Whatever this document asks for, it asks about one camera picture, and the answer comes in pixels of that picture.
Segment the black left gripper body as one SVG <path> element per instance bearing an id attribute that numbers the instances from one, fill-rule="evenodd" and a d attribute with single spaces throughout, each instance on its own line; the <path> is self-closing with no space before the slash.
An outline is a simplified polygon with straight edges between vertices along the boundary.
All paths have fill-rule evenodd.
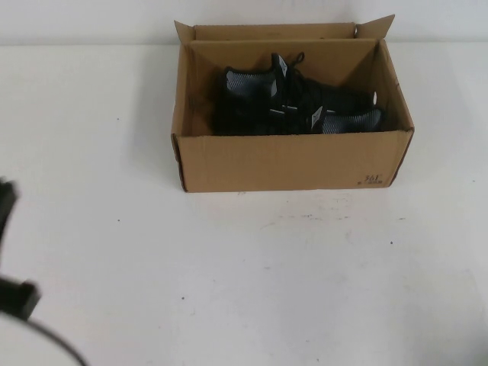
<path id="1" fill-rule="evenodd" d="M 6 181 L 1 179 L 1 194 L 0 194 L 0 236 L 3 236 L 8 218 L 13 210 L 13 207 L 18 199 L 17 190 L 13 181 Z"/>

